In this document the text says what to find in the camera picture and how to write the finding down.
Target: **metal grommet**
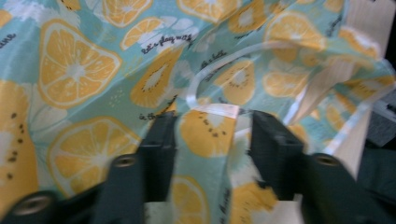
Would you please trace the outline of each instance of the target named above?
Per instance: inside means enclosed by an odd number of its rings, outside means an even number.
[[[127,167],[127,166],[132,166],[136,162],[136,159],[134,157],[122,157],[117,159],[116,161],[116,166],[117,167]]]
[[[315,159],[318,161],[318,163],[322,165],[328,165],[328,166],[338,165],[338,161],[336,161],[335,159],[329,156],[316,156]]]
[[[37,213],[46,208],[52,199],[48,196],[35,196],[34,198],[27,199],[20,203],[15,209],[16,216],[26,216]]]

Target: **fabric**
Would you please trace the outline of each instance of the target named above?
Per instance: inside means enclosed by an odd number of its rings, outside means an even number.
[[[1,1],[0,211],[39,189],[67,198],[103,181],[155,115],[175,109],[179,155],[190,161],[177,156],[184,172],[173,188],[206,206],[181,217],[172,203],[149,204],[148,222],[262,223],[276,202],[254,184],[248,111],[281,119],[308,153],[334,153],[368,104],[393,88],[391,66],[345,26],[346,14],[343,0]],[[204,125],[233,132],[232,142],[197,121],[191,83],[195,105],[241,107],[236,121],[205,114]],[[191,126],[207,141],[190,143]],[[210,191],[215,178],[231,192]],[[214,192],[218,200],[208,201]],[[215,207],[224,195],[222,216]]]

